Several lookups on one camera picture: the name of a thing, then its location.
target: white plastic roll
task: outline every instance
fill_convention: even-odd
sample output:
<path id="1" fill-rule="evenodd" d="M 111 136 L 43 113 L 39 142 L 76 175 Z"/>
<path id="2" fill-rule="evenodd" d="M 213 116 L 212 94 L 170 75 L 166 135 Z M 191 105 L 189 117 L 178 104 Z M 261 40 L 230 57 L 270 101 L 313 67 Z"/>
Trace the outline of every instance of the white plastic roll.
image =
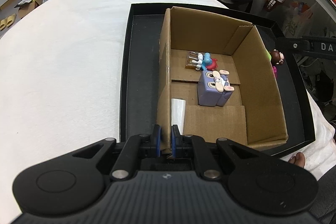
<path id="1" fill-rule="evenodd" d="M 171 99 L 171 125 L 177 124 L 180 134 L 183 135 L 185 116 L 185 100 Z"/>

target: cardboard box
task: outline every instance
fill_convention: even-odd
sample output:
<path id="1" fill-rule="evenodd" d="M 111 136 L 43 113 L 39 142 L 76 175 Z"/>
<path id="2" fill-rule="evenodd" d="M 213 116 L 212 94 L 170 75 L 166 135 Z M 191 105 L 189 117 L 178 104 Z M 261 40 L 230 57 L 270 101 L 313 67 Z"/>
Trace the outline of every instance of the cardboard box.
<path id="1" fill-rule="evenodd" d="M 188 51 L 210 52 L 235 91 L 224 107 L 198 105 L 200 72 L 186 69 Z M 285 144 L 288 135 L 266 48 L 250 22 L 181 7 L 167 9 L 160 35 L 157 123 L 170 147 L 171 98 L 186 100 L 184 134 L 207 142 L 226 137 L 254 149 Z"/>
<path id="2" fill-rule="evenodd" d="M 23 18 L 35 8 L 40 6 L 43 3 L 43 0 L 21 0 L 16 6 L 19 7 L 18 15 L 20 18 Z"/>

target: toy eye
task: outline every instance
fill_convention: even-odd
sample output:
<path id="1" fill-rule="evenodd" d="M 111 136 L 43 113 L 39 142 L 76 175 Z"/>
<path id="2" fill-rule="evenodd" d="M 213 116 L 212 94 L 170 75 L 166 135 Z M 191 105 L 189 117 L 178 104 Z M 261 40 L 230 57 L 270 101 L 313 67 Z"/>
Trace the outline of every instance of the toy eye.
<path id="1" fill-rule="evenodd" d="M 213 74 L 211 72 L 207 72 L 205 75 L 209 78 L 213 78 Z"/>
<path id="2" fill-rule="evenodd" d="M 214 82 L 209 82 L 209 83 L 208 83 L 208 86 L 209 86 L 210 88 L 213 88 L 213 89 L 216 88 L 216 84 L 215 84 Z"/>

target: black tray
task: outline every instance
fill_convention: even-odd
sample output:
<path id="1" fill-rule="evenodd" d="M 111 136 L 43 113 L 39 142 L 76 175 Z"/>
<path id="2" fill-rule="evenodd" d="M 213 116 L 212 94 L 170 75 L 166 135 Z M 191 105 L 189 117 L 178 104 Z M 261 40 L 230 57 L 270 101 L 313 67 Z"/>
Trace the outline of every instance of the black tray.
<path id="1" fill-rule="evenodd" d="M 257 26 L 268 50 L 275 48 L 277 37 L 283 37 L 274 21 L 236 10 L 192 4 L 132 4 L 121 76 L 120 141 L 135 134 L 151 133 L 156 123 L 159 38 L 165 10 L 173 6 L 204 10 L 252 22 Z M 293 54 L 286 51 L 283 53 L 286 62 L 278 66 L 278 87 L 289 137 L 286 144 L 264 151 L 277 157 L 288 155 L 315 141 L 314 123 L 301 73 Z"/>

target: purple cube toy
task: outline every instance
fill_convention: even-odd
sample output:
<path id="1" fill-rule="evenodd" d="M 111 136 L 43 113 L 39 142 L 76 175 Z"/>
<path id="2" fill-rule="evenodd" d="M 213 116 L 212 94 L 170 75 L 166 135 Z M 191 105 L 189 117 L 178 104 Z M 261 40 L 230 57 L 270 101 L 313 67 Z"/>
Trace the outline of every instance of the purple cube toy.
<path id="1" fill-rule="evenodd" d="M 235 90 L 227 79 L 226 70 L 203 70 L 197 84 L 198 103 L 201 106 L 223 106 Z"/>

